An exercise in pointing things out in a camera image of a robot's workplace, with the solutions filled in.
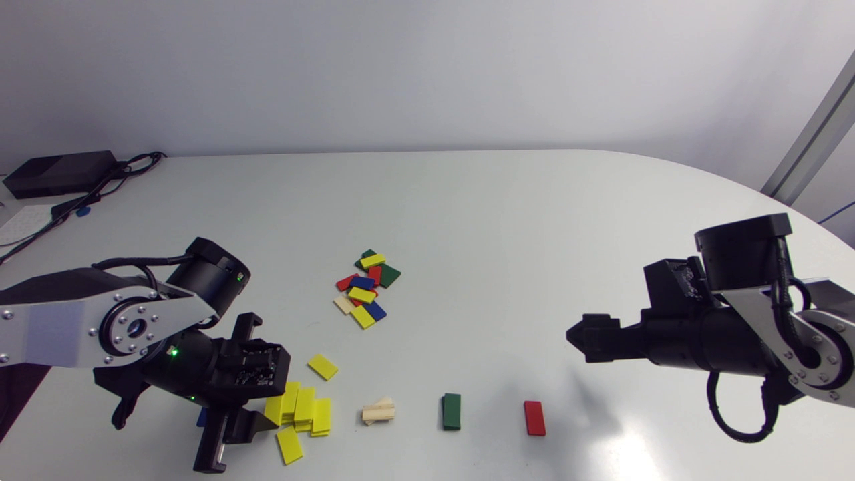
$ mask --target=blue block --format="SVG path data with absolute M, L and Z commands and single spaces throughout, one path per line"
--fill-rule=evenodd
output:
M 375 321 L 379 321 L 386 316 L 386 311 L 380 307 L 380 304 L 377 304 L 376 300 L 371 304 L 363 304 L 363 307 L 369 312 L 369 314 L 371 314 L 371 317 L 374 318 Z
M 369 291 L 374 288 L 374 279 L 371 277 L 354 277 L 351 279 L 351 287 Z
M 196 425 L 200 428 L 205 427 L 205 423 L 208 421 L 208 408 L 203 407 L 202 411 L 199 411 L 199 419 L 196 419 Z

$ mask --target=white wall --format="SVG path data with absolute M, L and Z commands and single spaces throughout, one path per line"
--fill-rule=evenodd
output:
M 10 0 L 0 169 L 103 148 L 590 147 L 760 188 L 852 18 L 811 0 Z

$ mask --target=white table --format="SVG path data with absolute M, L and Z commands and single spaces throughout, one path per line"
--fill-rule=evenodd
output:
M 213 335 L 255 311 L 256 334 L 292 355 L 289 380 L 333 399 L 333 431 L 301 436 L 283 466 L 272 431 L 228 446 L 220 479 L 845 479 L 855 410 L 806 399 L 758 445 L 713 423 L 706 375 L 645 360 L 587 365 L 564 340 L 584 312 L 624 325 L 648 306 L 642 267 L 694 255 L 703 228 L 786 211 L 797 276 L 855 288 L 855 252 L 807 218 L 731 181 L 607 151 L 477 151 L 169 158 L 0 267 L 0 285 L 114 256 L 174 255 L 195 236 L 252 270 Z M 366 248 L 403 275 L 362 331 L 333 305 Z M 165 278 L 166 268 L 156 275 Z M 305 367 L 315 353 L 339 374 Z M 762 423 L 760 379 L 725 376 L 725 418 Z M 439 398 L 463 395 L 463 428 Z M 398 416 L 364 426 L 363 404 Z M 543 401 L 546 437 L 522 402 Z M 87 370 L 54 369 L 0 444 L 0 478 L 185 479 L 198 407 L 157 389 L 123 431 L 117 398 Z M 251 407 L 259 408 L 262 402 Z

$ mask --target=robotic arm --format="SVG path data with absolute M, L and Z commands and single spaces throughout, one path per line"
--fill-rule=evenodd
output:
M 567 340 L 589 363 L 647 358 L 709 371 L 713 419 L 742 442 L 765 439 L 778 407 L 805 395 L 855 407 L 855 295 L 829 280 L 793 277 L 784 239 L 791 233 L 787 214 L 702 230 L 695 241 L 703 263 L 691 257 L 645 267 L 651 307 L 640 323 L 621 328 L 608 314 L 585 314 Z M 790 286 L 801 293 L 800 312 Z M 760 431 L 739 432 L 722 419 L 721 372 L 765 377 Z
M 104 272 L 121 265 L 145 276 Z M 152 265 L 178 267 L 158 282 Z M 182 256 L 113 258 L 0 291 L 0 383 L 8 392 L 0 397 L 0 440 L 51 366 L 85 367 L 93 369 L 95 384 L 121 398 L 116 429 L 150 386 L 206 407 L 193 469 L 224 472 L 223 443 L 251 442 L 256 432 L 276 427 L 243 405 L 282 395 L 291 359 L 279 344 L 251 340 L 262 324 L 252 312 L 238 316 L 231 339 L 203 333 L 249 279 L 232 254 L 197 238 Z

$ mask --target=yellow block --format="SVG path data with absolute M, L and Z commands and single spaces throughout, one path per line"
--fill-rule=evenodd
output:
M 347 291 L 347 297 L 360 300 L 366 304 L 371 304 L 374 302 L 374 298 L 377 297 L 377 294 L 363 288 L 351 288 L 351 290 Z
M 368 311 L 365 310 L 365 306 L 359 306 L 353 311 L 351 311 L 351 315 L 354 319 L 363 327 L 363 329 L 368 329 L 373 326 L 377 321 L 371 317 Z
M 282 460 L 285 464 L 291 464 L 303 457 L 303 448 L 300 446 L 300 440 L 297 438 L 294 426 L 288 426 L 276 433 L 276 441 L 279 441 L 279 448 L 282 450 Z
M 294 408 L 294 422 L 297 424 L 311 421 L 315 417 L 315 388 L 301 388 L 297 392 L 297 405 Z
M 359 263 L 363 265 L 364 269 L 383 264 L 384 262 L 386 262 L 386 257 L 383 256 L 383 254 L 375 254 L 373 256 L 359 259 Z
M 329 362 L 329 359 L 320 354 L 315 354 L 315 357 L 309 361 L 309 367 L 327 381 L 332 379 L 336 372 L 339 372 L 339 368 L 335 364 Z
M 294 408 L 297 406 L 297 392 L 300 390 L 300 383 L 285 383 L 285 394 L 282 396 L 282 416 L 294 414 Z
M 332 427 L 333 400 L 328 397 L 315 401 L 315 417 L 312 419 L 312 435 L 317 436 Z
M 282 398 L 285 395 L 278 395 L 276 397 L 269 397 L 264 402 L 264 417 L 270 419 L 276 425 L 282 424 Z

